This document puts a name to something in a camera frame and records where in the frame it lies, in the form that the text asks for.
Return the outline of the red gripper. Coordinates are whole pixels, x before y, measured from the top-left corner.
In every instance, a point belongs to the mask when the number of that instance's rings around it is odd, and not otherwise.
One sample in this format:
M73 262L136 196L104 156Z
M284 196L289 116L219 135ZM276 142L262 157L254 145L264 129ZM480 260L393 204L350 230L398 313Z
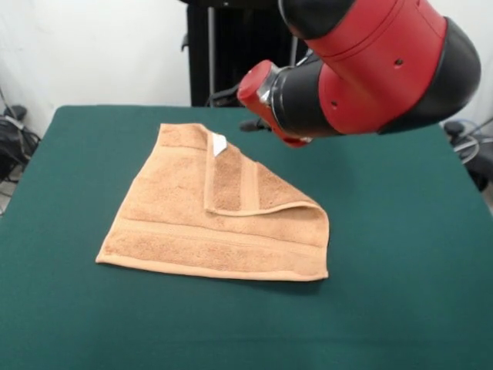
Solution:
M276 84L280 81L281 75L290 69L291 67L280 68L270 60L263 60L242 78L239 85L212 93L206 105L208 107L239 107L241 102L249 111L258 116L257 119L241 122L242 132L252 133L266 130L275 134L288 146L294 148L305 146L312 139L285 133L279 124L273 105Z

